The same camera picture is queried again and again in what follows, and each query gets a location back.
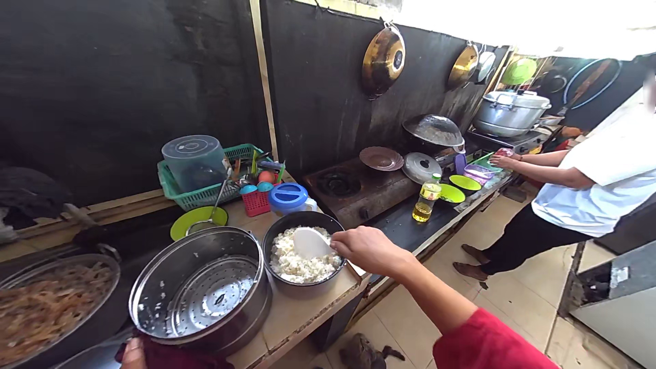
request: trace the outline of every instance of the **black wall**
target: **black wall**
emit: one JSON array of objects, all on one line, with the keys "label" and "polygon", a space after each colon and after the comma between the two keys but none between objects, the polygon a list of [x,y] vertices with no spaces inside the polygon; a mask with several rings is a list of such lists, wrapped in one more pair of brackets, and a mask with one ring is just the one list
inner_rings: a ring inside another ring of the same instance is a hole
[{"label": "black wall", "polygon": [[248,1],[0,4],[0,160],[79,205],[159,188],[167,141],[270,140]]},{"label": "black wall", "polygon": [[[379,22],[295,1],[262,0],[261,7],[277,145],[297,175],[354,158],[367,146],[398,142],[401,122],[419,114],[445,115],[464,128],[485,89],[445,90],[465,40],[399,26],[407,52],[403,72],[368,101],[360,73]],[[498,64],[505,49],[495,52]]]},{"label": "black wall", "polygon": [[[570,81],[581,68],[593,61],[594,59],[557,58],[554,63],[555,69],[549,73],[562,74],[568,81]],[[597,62],[593,64],[576,78],[567,92],[568,101],[576,95],[576,89],[581,86],[583,81],[585,81],[585,79],[592,74],[601,63],[602,62]],[[603,74],[600,75],[592,85],[590,85],[588,91],[579,100],[576,100],[574,106],[588,100],[588,98],[595,95],[600,89],[607,85],[617,72],[617,68],[618,64],[616,62],[611,62]],[[615,82],[589,103],[580,108],[568,110],[565,119],[563,120],[563,124],[570,127],[581,128],[583,131],[591,131],[642,87],[646,73],[647,69],[640,64],[628,61],[622,62],[622,68]],[[542,89],[538,89],[537,92],[540,96],[547,97],[551,100],[552,107],[547,111],[548,114],[557,114],[564,105],[564,90],[557,93],[546,93],[542,91]]]}]

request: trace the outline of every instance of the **white shirt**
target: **white shirt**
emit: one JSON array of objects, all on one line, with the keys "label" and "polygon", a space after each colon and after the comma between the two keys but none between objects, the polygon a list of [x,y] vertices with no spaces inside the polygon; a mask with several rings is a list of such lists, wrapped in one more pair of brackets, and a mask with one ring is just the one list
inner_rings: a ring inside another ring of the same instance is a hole
[{"label": "white shirt", "polygon": [[575,167],[595,184],[584,190],[545,184],[531,204],[537,216],[601,237],[656,192],[654,114],[641,106],[623,120],[574,146],[558,166]]}]

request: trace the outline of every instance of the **cooking oil bottle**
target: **cooking oil bottle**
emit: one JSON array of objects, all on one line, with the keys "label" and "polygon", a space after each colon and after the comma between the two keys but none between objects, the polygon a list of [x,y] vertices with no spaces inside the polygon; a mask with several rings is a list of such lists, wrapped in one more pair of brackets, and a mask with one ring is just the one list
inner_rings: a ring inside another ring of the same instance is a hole
[{"label": "cooking oil bottle", "polygon": [[433,173],[432,178],[424,182],[419,191],[419,200],[415,204],[415,209],[412,211],[412,218],[416,221],[425,222],[430,218],[430,213],[433,211],[433,204],[440,198],[442,187],[440,186],[441,175]]}]

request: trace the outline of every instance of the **woman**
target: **woman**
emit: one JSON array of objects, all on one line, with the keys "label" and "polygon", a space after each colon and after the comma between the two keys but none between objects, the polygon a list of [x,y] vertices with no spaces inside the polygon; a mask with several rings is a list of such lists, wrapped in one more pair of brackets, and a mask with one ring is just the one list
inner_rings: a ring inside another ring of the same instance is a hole
[{"label": "woman", "polygon": [[622,216],[656,192],[656,121],[653,103],[649,105],[634,108],[571,150],[492,156],[492,164],[546,184],[491,247],[481,251],[463,244],[481,265],[453,263],[456,270],[485,281],[557,246],[613,232]]}]

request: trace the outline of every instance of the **plastic basket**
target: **plastic basket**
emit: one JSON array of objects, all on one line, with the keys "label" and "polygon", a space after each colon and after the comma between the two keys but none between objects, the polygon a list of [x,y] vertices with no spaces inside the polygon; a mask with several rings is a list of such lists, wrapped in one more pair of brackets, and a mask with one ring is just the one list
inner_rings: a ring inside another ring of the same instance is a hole
[{"label": "plastic basket", "polygon": [[[241,144],[233,147],[224,148],[223,151],[225,155],[234,161],[238,158],[241,159],[252,159],[253,150],[257,150],[260,154],[263,153],[262,150],[257,148],[252,144]],[[159,183],[164,190],[164,197],[175,201],[184,211],[189,211],[201,206],[212,206],[216,201],[216,196],[221,189],[221,183],[213,184],[205,188],[200,188],[199,190],[191,192],[181,192],[180,187],[173,178],[173,174],[169,169],[169,166],[163,160],[157,163],[157,176],[159,177]],[[239,189],[235,187],[226,188],[226,190],[221,195],[219,203],[232,200],[239,197]]]},{"label": "plastic basket", "polygon": [[271,211],[269,206],[269,192],[253,191],[249,194],[241,195],[246,207],[246,215],[254,217]]},{"label": "plastic basket", "polygon": [[488,161],[493,154],[494,154],[494,152],[490,152],[489,154],[487,154],[485,156],[481,156],[480,158],[474,160],[471,164],[480,165],[480,166],[486,168],[487,170],[489,170],[490,172],[498,173],[498,172],[502,171],[503,168],[495,167],[494,165],[491,165]]}]

